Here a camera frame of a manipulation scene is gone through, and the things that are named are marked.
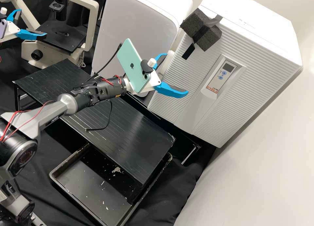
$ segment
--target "black tape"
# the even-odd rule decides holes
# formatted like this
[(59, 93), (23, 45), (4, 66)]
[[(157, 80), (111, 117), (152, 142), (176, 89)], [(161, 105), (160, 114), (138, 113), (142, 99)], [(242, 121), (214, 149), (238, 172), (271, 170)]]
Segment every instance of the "black tape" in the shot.
[(194, 36), (192, 37), (193, 38), (193, 41), (194, 43), (198, 42), (201, 37), (204, 36), (204, 34), (207, 33), (207, 31), (209, 30), (209, 27), (207, 27), (206, 25), (203, 25), (199, 31), (196, 32), (196, 34), (194, 34)]
[(190, 55), (194, 52), (194, 50), (195, 50), (195, 46), (194, 46), (194, 43), (192, 43), (188, 47), (188, 49), (185, 51), (185, 53), (182, 55), (182, 58), (187, 60), (190, 57)]

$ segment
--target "black plastic tray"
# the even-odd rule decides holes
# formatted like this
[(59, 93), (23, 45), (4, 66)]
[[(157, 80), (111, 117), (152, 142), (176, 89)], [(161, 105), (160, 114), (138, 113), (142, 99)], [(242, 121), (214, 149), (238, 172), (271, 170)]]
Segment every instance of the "black plastic tray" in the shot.
[(76, 151), (58, 165), (49, 176), (66, 195), (78, 203), (104, 226), (123, 226), (147, 192), (172, 160), (167, 153), (156, 168), (150, 183), (137, 201), (128, 203), (127, 197), (134, 187), (133, 179), (112, 164), (105, 156), (95, 160), (99, 152), (90, 144)]

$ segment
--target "label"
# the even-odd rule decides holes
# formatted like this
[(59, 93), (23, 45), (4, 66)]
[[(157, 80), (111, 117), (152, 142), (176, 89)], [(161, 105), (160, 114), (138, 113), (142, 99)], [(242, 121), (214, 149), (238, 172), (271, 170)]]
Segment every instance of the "label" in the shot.
[(209, 85), (207, 85), (207, 87), (206, 87), (207, 89), (209, 89), (209, 90), (211, 90), (212, 92), (214, 92), (214, 93), (218, 93), (218, 89), (215, 89), (215, 88), (212, 88), (212, 87), (210, 87)]
[(7, 196), (0, 190), (0, 202), (7, 199)]
[(59, 118), (60, 118), (61, 116), (63, 116), (63, 115), (64, 115), (64, 113), (61, 114), (61, 115), (58, 115), (57, 117), (53, 118), (51, 121), (47, 122), (47, 123), (46, 123), (46, 127), (47, 127), (48, 125), (51, 125), (53, 122), (55, 122), (57, 119), (59, 119)]

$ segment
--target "black foam block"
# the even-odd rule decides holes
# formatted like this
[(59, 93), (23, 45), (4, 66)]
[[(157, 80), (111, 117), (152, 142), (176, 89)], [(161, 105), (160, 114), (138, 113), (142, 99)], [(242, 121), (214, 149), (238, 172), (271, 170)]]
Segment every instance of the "black foam block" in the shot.
[(210, 27), (210, 20), (197, 8), (180, 25), (203, 51), (214, 45), (222, 35), (221, 30), (216, 25)]

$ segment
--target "black cable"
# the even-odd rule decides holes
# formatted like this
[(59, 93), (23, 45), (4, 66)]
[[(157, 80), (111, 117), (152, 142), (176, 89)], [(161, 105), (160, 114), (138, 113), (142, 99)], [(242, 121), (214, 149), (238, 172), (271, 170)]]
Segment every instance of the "black cable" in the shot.
[(97, 72), (95, 73), (93, 76), (91, 76), (89, 79), (87, 79), (85, 82), (90, 81), (91, 79), (93, 79), (96, 75), (98, 75), (98, 73), (100, 73), (111, 61), (112, 59), (115, 57), (115, 55), (118, 53), (118, 51), (120, 50), (120, 48), (122, 47), (122, 43), (119, 44), (117, 50), (115, 51), (115, 53), (113, 54), (113, 56), (110, 58), (110, 60)]
[(105, 128), (108, 127), (108, 125), (110, 124), (110, 116), (111, 116), (111, 112), (112, 112), (112, 101), (110, 101), (110, 100), (108, 100), (108, 101), (110, 102), (111, 108), (110, 108), (110, 113), (109, 113), (107, 125), (106, 125), (104, 128), (96, 128), (96, 129), (89, 129), (89, 128), (86, 128), (86, 129), (85, 129), (86, 132), (104, 130)]
[(90, 89), (90, 88), (97, 88), (97, 89), (100, 89), (100, 91), (102, 91), (102, 88), (101, 88), (101, 87), (98, 87), (98, 86), (87, 86), (87, 87), (82, 88), (82, 89), (80, 89), (80, 90), (76, 90), (75, 92), (77, 92), (77, 93), (82, 93), (82, 92), (84, 92), (84, 91), (86, 91), (86, 90), (88, 90), (88, 89)]
[(63, 214), (65, 214), (65, 215), (69, 216), (70, 218), (74, 219), (75, 221), (77, 221), (77, 222), (79, 222), (79, 223), (81, 223), (81, 224), (84, 224), (84, 225), (86, 225), (86, 226), (91, 226), (90, 224), (85, 223), (84, 221), (80, 220), (79, 218), (76, 218), (75, 216), (73, 216), (73, 215), (69, 214), (68, 212), (64, 211), (63, 209), (59, 208), (58, 206), (56, 206), (56, 205), (50, 203), (50, 202), (47, 201), (46, 199), (43, 199), (43, 198), (41, 198), (41, 197), (39, 197), (39, 196), (36, 196), (36, 195), (34, 195), (34, 194), (30, 193), (30, 192), (24, 191), (24, 190), (20, 190), (20, 192), (23, 193), (23, 194), (26, 194), (26, 195), (28, 195), (28, 196), (30, 196), (30, 197), (32, 197), (32, 198), (35, 198), (35, 199), (37, 199), (37, 200), (42, 201), (43, 203), (45, 203), (45, 204), (51, 206), (52, 208), (55, 208), (56, 210), (58, 210), (58, 211), (60, 211), (61, 213), (63, 213)]

